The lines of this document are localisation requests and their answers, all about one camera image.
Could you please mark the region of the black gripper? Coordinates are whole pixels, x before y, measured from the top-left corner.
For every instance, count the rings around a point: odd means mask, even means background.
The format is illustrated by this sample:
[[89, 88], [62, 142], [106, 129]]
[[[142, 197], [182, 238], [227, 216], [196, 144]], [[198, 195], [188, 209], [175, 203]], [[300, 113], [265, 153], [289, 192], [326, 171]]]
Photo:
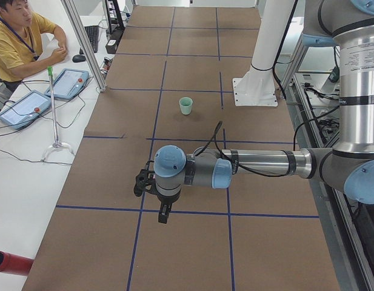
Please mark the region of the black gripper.
[[159, 194], [158, 199], [161, 202], [161, 206], [158, 214], [158, 222], [161, 224], [167, 224], [170, 211], [172, 209], [172, 204], [176, 202], [180, 197], [181, 191], [178, 190], [172, 195]]

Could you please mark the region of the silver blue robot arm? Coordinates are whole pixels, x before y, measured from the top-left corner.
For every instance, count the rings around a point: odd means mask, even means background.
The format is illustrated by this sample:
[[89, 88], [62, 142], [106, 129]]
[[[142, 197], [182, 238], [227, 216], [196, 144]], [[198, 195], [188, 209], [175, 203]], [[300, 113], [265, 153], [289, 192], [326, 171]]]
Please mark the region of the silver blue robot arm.
[[161, 147], [150, 192], [166, 223], [181, 187], [226, 189], [239, 172], [318, 179], [350, 199], [374, 204], [374, 1], [309, 1], [304, 28], [339, 45], [339, 141], [331, 148], [292, 151]]

